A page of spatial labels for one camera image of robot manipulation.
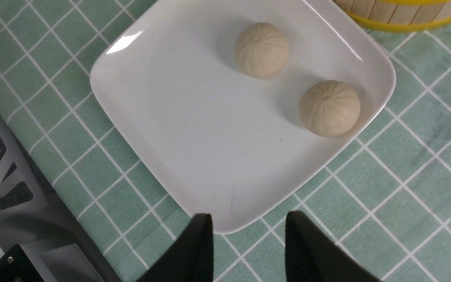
plate rim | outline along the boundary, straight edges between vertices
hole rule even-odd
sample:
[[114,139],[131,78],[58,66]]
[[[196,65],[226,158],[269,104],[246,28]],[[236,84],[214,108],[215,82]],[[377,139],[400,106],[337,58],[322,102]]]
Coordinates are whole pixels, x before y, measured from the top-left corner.
[[[390,90],[389,93],[386,97],[386,99],[384,100],[383,104],[381,104],[380,107],[377,107],[378,111],[376,114],[372,115],[371,118],[369,120],[367,120],[367,122],[365,122],[365,124],[363,125],[363,127],[361,127],[358,131],[356,131],[356,133],[351,136],[349,138],[349,141],[347,141],[342,147],[340,147],[339,150],[335,150],[335,152],[333,153],[333,156],[331,156],[331,158],[329,158],[325,163],[322,163],[320,168],[318,170],[315,171],[315,173],[310,174],[306,177],[306,179],[302,182],[302,184],[297,185],[294,188],[290,188],[287,189],[287,193],[285,196],[280,197],[279,200],[276,201],[275,204],[271,205],[268,209],[266,209],[265,211],[263,211],[259,216],[255,216],[252,220],[249,220],[241,225],[237,225],[235,228],[229,228],[227,230],[213,230],[213,232],[215,234],[231,234],[234,232],[238,232],[246,227],[248,227],[249,225],[251,225],[252,223],[254,223],[255,221],[257,221],[258,219],[262,218],[263,216],[265,216],[265,214],[269,213],[272,209],[274,209],[275,207],[277,207],[279,204],[281,204],[281,202],[283,202],[284,200],[286,200],[286,198],[290,197],[291,195],[293,195],[297,190],[299,190],[299,188],[301,188],[306,182],[308,182],[309,180],[311,180],[315,175],[317,175],[322,169],[324,169],[327,164],[329,164],[329,162],[331,162],[333,159],[335,159],[335,157],[337,157],[337,155],[339,155],[345,148],[347,148],[347,146],[349,146],[349,144],[351,144],[352,141],[354,141],[354,139],[356,139],[358,137],[359,134],[361,134],[361,132],[363,132],[363,130],[365,130],[365,128],[367,128],[370,123],[378,116],[378,114],[381,113],[381,111],[384,109],[384,107],[386,106],[387,102],[390,100],[395,86],[396,86],[396,72],[394,69],[394,66],[391,62],[391,60],[387,57],[387,55],[384,53],[384,51],[381,49],[381,47],[378,45],[378,43],[369,35],[367,34],[367,32],[365,32],[365,30],[363,30],[356,22],[354,22],[346,13],[345,11],[342,11],[342,9],[340,9],[340,7],[338,7],[338,5],[333,2],[332,0],[299,0],[301,2],[306,3],[306,5],[308,5],[315,13],[318,13],[318,11],[316,11],[314,8],[312,8],[311,4],[309,4],[308,2],[327,2],[327,4],[333,6],[333,9],[335,10],[336,13],[340,14],[343,18],[346,18],[347,22],[349,23],[349,25],[351,25],[353,27],[353,30],[358,30],[359,33],[361,33],[364,37],[364,39],[366,41],[368,41],[371,46],[377,50],[377,53],[383,58],[383,62],[387,64],[387,68],[390,71],[390,79],[391,79],[391,85],[390,85]],[[123,37],[126,36],[126,34],[135,26],[139,25],[141,22],[143,22],[145,20],[145,18],[149,17],[148,15],[152,12],[154,12],[156,9],[159,9],[159,6],[164,6],[164,5],[171,5],[175,2],[179,2],[179,0],[158,0],[157,2],[155,2],[151,7],[149,7],[149,9],[147,11],[145,11],[136,21],[134,21],[125,31],[123,31],[116,40],[114,40],[103,52],[102,54],[97,58],[97,60],[95,61],[95,63],[92,66],[92,69],[90,71],[90,86],[92,88],[93,94],[95,95],[95,98],[97,99],[97,101],[99,102],[100,106],[102,107],[102,110],[105,112],[105,114],[108,116],[109,120],[111,120],[111,122],[113,123],[113,125],[116,127],[116,129],[118,130],[118,132],[122,135],[123,139],[125,139],[125,141],[127,142],[127,144],[132,148],[132,150],[136,153],[136,155],[140,158],[141,162],[143,162],[143,164],[147,167],[147,169],[150,171],[150,173],[154,176],[154,178],[161,184],[161,186],[165,189],[165,191],[175,200],[175,202],[179,205],[179,207],[182,208],[182,210],[184,210],[189,216],[193,216],[193,214],[191,214],[190,210],[188,209],[188,207],[186,205],[182,205],[181,202],[179,202],[178,198],[175,196],[175,191],[172,191],[172,189],[167,189],[166,185],[164,185],[163,183],[165,182],[165,180],[163,180],[163,177],[161,177],[161,175],[159,175],[159,171],[157,169],[155,169],[153,167],[153,165],[151,164],[151,162],[148,162],[145,157],[142,157],[142,155],[145,154],[138,154],[137,150],[134,148],[134,146],[132,145],[134,142],[130,141],[130,139],[128,139],[126,136],[128,134],[126,134],[125,130],[121,130],[120,127],[118,126],[119,123],[117,120],[115,119],[111,119],[110,115],[108,114],[108,112],[105,110],[106,109],[106,105],[105,105],[105,101],[103,101],[103,99],[99,99],[99,96],[95,93],[95,82],[94,82],[94,72],[96,71],[96,69],[98,69],[98,65],[101,63],[102,59],[107,55],[108,50],[111,49],[111,47],[113,47],[120,39],[122,39]]]

checkered tablecloth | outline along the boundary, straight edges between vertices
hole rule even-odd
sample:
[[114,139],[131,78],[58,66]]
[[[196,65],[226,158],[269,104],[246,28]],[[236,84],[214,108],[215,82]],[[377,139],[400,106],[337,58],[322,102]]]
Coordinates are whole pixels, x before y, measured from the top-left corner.
[[[122,280],[189,220],[104,114],[95,59],[154,0],[0,0],[0,114]],[[451,25],[370,32],[397,84],[336,159],[251,226],[215,235],[220,281],[283,281],[284,217],[299,209],[387,281],[451,282]]]

white grid line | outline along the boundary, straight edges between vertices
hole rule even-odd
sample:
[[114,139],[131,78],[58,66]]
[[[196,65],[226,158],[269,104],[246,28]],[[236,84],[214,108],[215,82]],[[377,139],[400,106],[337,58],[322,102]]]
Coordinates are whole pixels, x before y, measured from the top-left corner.
[[240,261],[243,262],[243,264],[245,264],[245,266],[248,268],[248,270],[255,276],[255,278],[258,281],[262,281],[262,279],[258,276],[258,274],[254,271],[254,269],[252,268],[252,266],[247,262],[247,260],[245,259],[245,255],[241,254],[238,249],[236,249],[236,247],[234,247],[234,245],[231,243],[231,241],[229,241],[229,239],[225,236],[225,235],[221,235],[222,239],[224,239],[224,241],[229,245],[229,247],[231,247],[231,249],[233,250],[233,252],[238,256],[238,259]]
[[[411,34],[410,36],[408,36],[406,39],[404,39],[400,44],[399,44],[399,47],[401,47],[401,46],[403,46],[407,41],[409,41],[410,39],[412,39],[413,38],[413,36],[414,36],[415,34]],[[393,50],[393,52],[395,52],[395,51],[397,51],[397,50],[399,50],[399,47],[396,47],[396,48],[394,48],[394,50]],[[392,52],[388,52],[387,50],[384,50],[390,57],[392,57]],[[401,63],[398,59],[395,59],[395,61],[397,61],[403,68],[406,68],[406,66],[404,66],[404,64],[403,63]],[[413,72],[411,72],[411,71],[409,71],[410,72],[410,74],[412,74],[417,80],[419,80],[420,81],[420,79],[417,77],[417,75],[415,75],[415,73],[413,73]],[[396,120],[397,119],[399,119],[399,117],[400,116],[402,116],[403,114],[405,114],[411,107],[413,107],[413,105],[415,104],[415,103],[417,103],[424,95],[426,95],[426,93],[429,93],[430,91],[431,91],[431,88],[433,88],[438,82],[440,82],[440,80],[442,80],[446,75],[448,75],[448,73],[449,72],[451,72],[451,66],[449,67],[449,69],[447,69],[439,78],[437,78],[437,80],[435,80],[430,86],[426,86],[424,83],[422,83],[421,81],[421,85],[422,86],[424,86],[424,88],[425,88],[425,91],[423,91],[420,95],[418,95],[415,99],[414,99],[414,101],[412,101],[405,109],[403,109],[401,112],[400,112],[400,114],[398,114],[397,116],[396,115],[394,115],[393,116],[393,120],[391,120],[385,127],[383,127],[374,137],[372,137],[372,139],[370,139],[368,142],[367,142],[367,144],[366,144],[366,146],[368,145],[368,144],[370,144],[370,143],[372,143],[372,141],[374,141],[376,138],[378,138],[378,136],[380,136],[383,132],[385,132],[391,125],[393,125],[395,122],[396,122]],[[347,159],[347,161],[343,164],[343,165],[341,165],[339,168],[337,168],[337,170],[334,172],[335,173],[335,175],[340,171],[340,170],[342,170],[342,168],[344,168],[347,164],[349,164],[349,162],[351,162],[358,154],[360,154],[360,152],[362,152],[362,150],[364,150],[364,144],[360,141],[360,144],[362,145],[362,148],[360,148],[353,156],[351,156],[349,159]],[[428,165],[428,163],[429,162],[432,162],[434,160],[434,157],[430,160],[430,161],[428,161],[426,164],[423,164],[418,170],[417,170],[417,174],[421,171],[421,170],[423,170],[427,165]],[[295,207],[295,208],[299,208],[299,207],[301,207],[301,206],[303,206],[303,203],[304,202],[306,202],[313,194],[315,194],[317,191],[319,191],[319,189],[321,188],[321,187],[323,187],[324,186],[324,184],[326,184],[330,179],[332,178],[332,176],[330,175],[326,180],[324,180],[315,190],[313,190],[313,191],[311,191],[311,193],[308,195],[308,196],[306,196],[306,198],[304,199],[304,200],[299,200],[299,197],[298,196],[296,196],[296,194],[294,193],[293,194],[293,196],[295,196],[296,198],[298,198],[297,200],[299,201],[299,204]],[[396,188],[391,194],[389,194],[387,197],[386,197],[386,199],[384,199],[380,204],[379,204],[379,206],[378,207],[376,207],[377,209],[376,210],[378,210],[378,208],[380,208],[381,206],[383,206],[388,200],[390,200],[396,193],[398,193],[400,190],[401,190],[401,188],[402,188],[402,186],[400,185],[398,188]],[[364,223],[369,217],[371,217],[371,214],[372,213],[368,213],[367,214],[367,216],[365,216],[362,220],[360,220],[355,226],[353,226],[353,228],[351,228],[351,230],[350,231],[348,231],[346,234],[344,234],[344,236],[340,239],[340,240],[336,240],[336,244],[337,245],[341,245],[341,246],[343,246],[343,244],[342,244],[342,241],[347,237],[347,236],[349,236],[354,230],[356,230],[362,223]],[[280,220],[280,222],[278,222],[278,224],[276,224],[274,227],[273,227],[273,229],[276,229],[277,228],[277,226],[279,225],[279,223],[281,223],[281,222],[283,222],[284,221],[284,218],[283,219],[281,219]],[[263,238],[265,238],[266,236],[267,236],[267,234],[269,234],[270,233],[270,231],[269,232],[267,232],[266,234],[265,234],[265,236],[263,236],[263,237],[261,237],[261,239],[259,239],[259,241],[257,242],[257,243],[260,243],[262,240],[263,240]],[[227,272],[230,270],[230,269],[232,269],[233,267],[234,267],[234,265],[235,264],[237,264],[237,262],[238,262],[238,260],[236,260],[229,268],[227,268],[215,281],[217,281],[220,277],[223,277],[225,274],[227,274]],[[419,266],[419,267],[421,267],[421,268],[423,268],[423,271],[426,273],[426,275],[428,275],[431,279],[433,279],[434,281],[436,281],[436,279],[427,271],[427,269],[425,269],[423,266]]]
[[285,241],[281,239],[281,237],[276,233],[276,231],[274,231],[274,229],[269,225],[269,223],[267,223],[267,221],[265,221],[263,217],[260,218],[260,221],[267,227],[267,229],[271,232],[271,234],[274,235],[274,237],[276,237],[281,246],[285,247]]
[[432,33],[428,31],[424,31],[425,34],[427,34],[429,37],[433,38],[441,47],[444,48],[446,52],[448,52],[451,55],[451,50],[448,48],[448,46],[445,45],[438,37],[435,37]]
[[340,186],[342,186],[342,188],[344,188],[344,190],[367,212],[367,214],[370,215],[370,217],[386,232],[387,235],[389,235],[389,237],[391,237],[391,239],[396,242],[396,244],[409,256],[411,256],[412,260],[420,267],[420,269],[422,269],[422,271],[424,271],[424,273],[426,273],[426,275],[431,278],[433,281],[436,281],[436,279],[433,277],[433,275],[427,270],[427,268],[425,268],[420,261],[417,260],[417,258],[415,258],[413,255],[411,255],[410,251],[403,245],[403,243],[401,243],[399,241],[399,239],[396,238],[396,236],[394,236],[394,234],[375,216],[374,213],[371,213],[371,211],[368,209],[367,206],[365,206],[365,204],[363,204],[363,202],[344,184],[344,182],[342,182],[342,180],[340,180],[339,177],[337,177],[337,175],[335,175],[331,170],[329,170],[327,168],[328,172],[330,174],[332,174],[333,178],[335,180],[337,180],[337,182],[340,184]]
[[[13,95],[16,97],[16,99],[18,100],[18,102],[20,104],[23,105],[23,101],[20,99],[20,97],[16,94],[15,90],[11,87],[11,85],[7,82],[7,80],[2,77],[3,82],[5,82],[5,84],[7,85],[7,87],[10,89],[10,91],[13,93]],[[62,158],[62,160],[65,162],[65,164],[70,167],[69,162],[67,161],[67,159],[64,157],[64,155],[61,153],[61,151],[57,148],[57,146],[55,145],[55,143],[53,143],[53,141],[50,139],[50,136],[48,136],[48,134],[45,132],[45,130],[43,129],[43,127],[38,123],[38,120],[34,117],[34,115],[31,113],[31,111],[29,111],[29,109],[26,106],[23,106],[23,108],[27,111],[27,114],[29,114],[29,116],[31,117],[32,121],[36,124],[36,126],[39,128],[39,130],[45,135],[45,137],[47,138],[47,140],[50,142],[50,144],[53,146],[53,148],[55,149],[55,151],[57,151],[57,153],[59,154],[59,156]],[[81,186],[83,186],[83,188],[86,190],[86,192],[88,193],[88,195],[93,198],[93,200],[95,200],[95,197],[93,196],[93,194],[91,193],[91,191],[88,189],[88,187],[86,187],[86,185],[84,184],[84,182],[81,180],[81,178],[79,177],[79,175],[76,173],[76,171],[70,167],[70,171],[74,174],[74,176],[78,179],[78,181],[80,182]],[[119,230],[119,228],[116,226],[116,224],[114,223],[114,221],[112,220],[112,218],[109,216],[109,214],[107,214],[107,212],[105,211],[105,209],[100,206],[100,204],[98,202],[96,202],[97,206],[100,208],[100,210],[104,213],[104,215],[106,216],[107,220],[113,225],[114,229],[116,229],[116,231],[122,235],[121,231]],[[148,268],[147,263],[140,257],[140,255],[133,249],[133,247],[131,246],[130,242],[127,241],[126,238],[123,238],[126,242],[126,244],[129,246],[129,248],[132,250],[132,252],[134,253],[134,255],[140,260],[141,264],[143,264],[143,266],[145,266],[145,268]]]
[[[90,92],[90,94],[86,95],[85,98],[83,98],[83,100],[81,100],[76,106],[74,106],[74,110],[76,110],[77,108],[79,108],[86,100],[88,100],[88,98],[90,98],[90,96],[93,94],[93,92]],[[59,121],[57,121],[57,123],[55,123],[55,125],[53,125],[46,133],[50,134],[53,130],[55,130],[64,120],[66,120],[66,118],[68,118],[72,113],[68,112],[63,118],[61,118]],[[101,139],[104,139],[105,136],[107,136],[107,134],[109,134],[112,130],[114,129],[114,127],[111,127],[110,130],[108,130],[108,132],[106,132],[104,134],[104,136],[102,136]],[[34,148],[41,142],[43,141],[44,137],[41,137],[40,139],[38,139],[29,149],[28,153],[29,155],[31,154],[32,150],[34,150]]]
[[[105,134],[100,137],[99,141],[102,142],[102,140],[107,137],[109,135],[109,133],[111,133],[116,127],[111,127],[111,129],[109,129],[107,132],[105,132]],[[70,163],[70,166],[75,166],[78,162],[80,162],[81,159],[83,159],[83,157],[85,157],[91,150],[93,150],[95,147],[97,146],[97,144],[93,143],[93,145],[90,146],[90,148],[88,148],[85,152],[83,152],[75,161],[73,161],[72,163]],[[57,183],[57,181],[66,173],[69,171],[69,168],[64,169],[63,172],[61,172],[56,178],[55,180],[52,182],[52,186],[55,186],[55,184]]]
[[[158,202],[156,202],[156,204],[154,204],[154,208],[157,208],[159,206],[159,204],[161,204],[166,198],[168,198],[168,196],[170,196],[168,193],[166,193],[166,195],[163,196],[163,198],[161,198],[161,200],[159,200]],[[133,228],[135,228],[139,223],[141,223],[149,214],[151,214],[151,211],[147,211],[143,216],[141,216],[137,221],[135,221],[135,223],[133,223],[133,225],[128,228],[123,235],[127,235],[128,233],[130,233],[130,231],[133,230]],[[106,248],[106,250],[102,253],[103,255],[106,255],[109,250],[111,250],[111,248],[114,247],[114,245],[116,245],[116,243],[118,243],[121,240],[121,237],[118,237],[118,239],[116,239],[110,246],[108,246]]]
[[[55,25],[53,25],[51,28],[53,29],[53,28],[55,28],[61,21],[63,21],[72,11],[73,11],[74,9],[70,9],[64,16],[62,16],[60,19],[59,19],[59,21],[57,21],[57,23],[55,23]],[[39,43],[41,43],[41,41],[43,41],[43,39],[45,39],[45,37],[48,35],[48,34],[50,34],[50,30],[47,30],[46,32],[45,32],[45,34],[41,37],[41,38],[39,38],[39,40],[31,47],[31,48],[29,48],[29,50],[28,50],[28,52],[29,53],[31,53],[32,52],[32,50],[34,50],[38,45],[39,45]],[[15,66],[17,66],[18,65],[18,63],[20,63],[23,59],[25,59],[27,56],[24,54],[20,59],[18,59],[13,65],[11,65],[7,70],[5,70],[5,72],[3,72],[2,73],[2,75],[0,76],[0,79],[1,79],[1,77],[2,76],[4,76],[4,75],[6,75],[7,73],[9,73]],[[64,69],[69,63],[70,63],[70,61],[69,62],[67,62],[51,79],[53,79],[53,78],[55,78],[55,76],[62,70],[62,69]],[[31,98],[29,98],[25,103],[27,103],[27,102],[29,102],[29,100],[30,99],[32,99],[32,98],[34,98],[43,88],[45,88],[45,86],[47,86],[48,84],[47,83],[45,83],[45,85],[43,85],[36,93],[34,93],[33,95],[32,95],[32,97]]]
[[[74,55],[70,52],[70,50],[68,50],[68,48],[64,45],[64,43],[57,37],[57,35],[51,30],[50,26],[44,21],[44,19],[41,17],[41,15],[34,9],[34,7],[30,4],[29,7],[31,7],[31,9],[33,9],[33,11],[38,15],[38,17],[43,21],[43,23],[48,27],[48,29],[51,31],[51,33],[57,38],[57,40],[63,45],[63,47],[66,49],[66,51],[68,51],[68,53],[73,57],[73,59],[76,59],[74,57]],[[43,72],[43,70],[38,66],[38,64],[36,64],[36,62],[34,61],[34,59],[30,56],[29,52],[27,52],[27,50],[23,47],[23,45],[20,43],[20,41],[15,37],[15,35],[11,32],[11,30],[9,30],[9,28],[7,27],[7,25],[4,23],[4,21],[0,18],[0,22],[1,24],[5,27],[5,29],[7,30],[7,32],[11,35],[11,37],[15,40],[15,42],[19,45],[19,47],[24,51],[24,53],[26,54],[27,57],[29,57],[29,59],[32,61],[32,63],[34,64],[34,66],[36,67],[36,69],[38,69],[41,74],[43,75],[43,77],[45,77],[45,79],[48,81],[48,83],[50,84],[50,86],[52,86],[52,88],[54,88],[54,90],[57,92],[57,94],[59,95],[59,97],[63,100],[63,102],[66,104],[66,106],[70,109],[70,111],[72,112],[72,114],[74,114],[76,116],[76,118],[78,119],[78,121],[80,123],[82,123],[82,120],[77,116],[77,114],[73,111],[72,107],[67,103],[67,101],[63,98],[63,96],[61,96],[61,93],[56,89],[56,87],[50,82],[50,79],[47,77],[47,75]],[[18,97],[18,95],[16,94],[16,92],[14,91],[14,89],[11,87],[11,85],[9,85],[9,83],[6,81],[6,79],[4,77],[2,77],[2,80],[9,86],[9,89],[11,89],[11,91],[14,93],[14,95],[16,95],[18,101],[23,105],[22,100]],[[27,107],[25,105],[23,105],[23,107],[25,108],[25,110],[28,112],[28,114],[31,116],[31,118],[34,120],[34,122],[38,125],[38,127],[40,128],[40,130],[43,132],[43,134],[45,134],[47,136],[47,133],[43,130],[43,128],[39,125],[39,123],[37,122],[36,118],[32,115],[32,113],[29,111],[29,109],[27,109]],[[84,123],[82,123],[82,126],[85,127],[85,130],[87,132],[89,132],[89,134],[93,135],[90,130],[88,129],[88,127],[86,127],[86,125]],[[89,191],[89,189],[86,187],[86,185],[83,183],[83,181],[79,178],[79,176],[77,175],[77,173],[75,172],[75,170],[70,167],[70,164],[67,162],[67,160],[64,158],[64,156],[61,154],[60,150],[58,150],[58,148],[55,146],[55,144],[51,141],[51,139],[49,138],[49,136],[47,136],[47,139],[50,141],[50,143],[52,144],[52,146],[54,147],[55,150],[57,150],[57,152],[59,153],[59,155],[63,158],[64,162],[66,162],[66,164],[68,165],[68,167],[70,168],[70,171],[77,177],[77,179],[80,181],[80,183],[82,184],[82,186],[86,189],[86,191],[88,192],[88,194],[90,194],[90,196],[93,198],[94,202],[96,202],[97,206],[101,209],[101,211],[105,214],[105,216],[107,217],[107,219],[111,222],[111,224],[113,225],[113,227],[116,229],[116,231],[120,234],[120,236],[125,240],[125,242],[127,243],[127,245],[130,247],[130,249],[133,251],[134,255],[141,261],[141,263],[148,268],[147,263],[145,263],[145,261],[143,261],[143,259],[140,257],[140,255],[133,249],[133,247],[131,246],[131,244],[127,241],[127,239],[124,237],[123,233],[119,230],[119,228],[116,226],[116,224],[114,223],[114,221],[112,220],[112,218],[108,215],[108,213],[105,211],[104,207],[102,207],[93,197],[93,194],[91,194],[91,192]],[[97,145],[99,145],[100,148],[102,148],[102,145],[98,142],[98,139],[94,138],[94,140],[96,141]],[[112,157],[108,154],[106,154],[107,157],[110,157],[111,162],[113,162],[113,164],[115,166],[117,166],[117,164],[114,162],[114,160],[112,159]],[[138,189],[136,189],[136,187],[133,186],[133,184],[131,184],[132,188],[134,190],[136,190],[136,192],[138,191]],[[154,213],[155,217],[159,219],[159,221],[161,221],[161,219],[159,218],[159,216],[152,211],[152,213]]]
[[398,44],[398,46],[396,46],[392,51],[391,54],[396,53],[397,50],[399,50],[399,48],[403,47],[403,45],[405,45],[405,43],[407,43],[408,41],[410,41],[410,39],[412,39],[415,34],[417,34],[417,32],[412,32],[410,33],[410,35],[408,35],[403,41],[401,41],[401,43]]
[[[32,4],[29,5],[29,7],[38,15],[38,18],[41,19],[41,21],[46,25],[46,27],[48,27],[48,29],[51,30],[50,26],[48,25],[48,23],[43,19],[43,17],[38,13],[38,11],[36,11],[36,9],[34,8],[34,6]],[[90,76],[90,74],[88,73],[88,71],[86,70],[86,68],[77,60],[76,56],[69,50],[69,48],[67,47],[67,45],[59,38],[59,36],[55,33],[55,31],[51,30],[51,33],[53,34],[53,36],[55,36],[55,38],[59,41],[59,43],[62,45],[62,47],[67,51],[67,53],[76,61],[76,63],[80,66],[80,68],[86,73],[86,75],[88,75],[88,77]],[[14,38],[14,40],[17,41],[17,43],[19,45],[20,42],[18,41],[17,38]],[[97,137],[95,137],[95,135],[91,132],[91,130],[86,126],[86,123],[84,123],[84,121],[80,118],[80,116],[74,111],[74,109],[70,106],[70,104],[68,103],[67,100],[65,100],[65,98],[62,96],[62,94],[60,93],[60,91],[57,89],[57,87],[50,81],[50,79],[47,77],[47,75],[43,72],[43,70],[40,68],[40,66],[36,63],[36,61],[34,61],[34,59],[32,58],[32,56],[30,56],[30,54],[26,54],[29,56],[29,59],[33,62],[33,64],[36,66],[36,69],[38,69],[41,74],[43,75],[43,77],[45,77],[45,79],[47,80],[47,82],[50,84],[50,86],[56,91],[57,95],[59,96],[59,98],[61,98],[61,100],[64,102],[64,104],[66,105],[66,107],[68,107],[68,109],[70,110],[70,112],[73,114],[73,116],[75,116],[75,118],[79,121],[79,123],[82,125],[82,127],[86,130],[86,132],[91,136],[91,138],[93,138],[93,140],[95,141],[95,144],[102,150],[102,152],[104,152],[104,154],[107,156],[107,158],[111,161],[111,163],[115,166],[115,168],[121,173],[121,175],[123,176],[123,178],[130,184],[131,188],[133,189],[133,191],[137,194],[137,196],[143,201],[143,203],[149,208],[149,210],[151,211],[151,213],[155,216],[155,218],[158,220],[159,224],[163,227],[163,229],[166,230],[166,232],[168,233],[168,235],[175,240],[176,237],[173,234],[173,232],[168,228],[168,226],[166,226],[166,224],[161,220],[161,218],[159,217],[159,215],[156,213],[156,211],[154,210],[154,208],[149,204],[148,200],[145,199],[145,197],[143,196],[142,193],[140,193],[139,189],[136,188],[136,186],[133,184],[133,182],[127,177],[127,175],[124,173],[124,171],[120,168],[120,166],[118,165],[118,163],[113,159],[113,157],[111,156],[111,154],[109,154],[109,152],[104,148],[104,146],[102,145],[102,143],[100,143],[100,141],[97,139]]]
[[[29,3],[26,3],[22,8],[20,8],[20,10],[15,14],[15,16],[13,16],[7,23],[7,25],[11,25],[11,23],[18,17],[20,16],[20,14],[22,14],[22,12],[24,11],[25,8],[27,8],[27,6],[29,5]],[[2,27],[0,29],[0,34],[5,30],[4,27]]]

white plate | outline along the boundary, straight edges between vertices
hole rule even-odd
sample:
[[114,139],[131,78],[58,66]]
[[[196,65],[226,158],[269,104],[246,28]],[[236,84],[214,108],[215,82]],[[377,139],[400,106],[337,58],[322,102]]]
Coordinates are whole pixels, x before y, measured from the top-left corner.
[[[269,80],[241,74],[233,46],[255,22],[279,27],[290,62]],[[335,79],[361,100],[339,138],[302,127],[308,87]],[[97,60],[91,86],[156,179],[190,215],[211,213],[216,233],[258,219],[301,187],[389,100],[394,69],[329,0],[158,0]]]

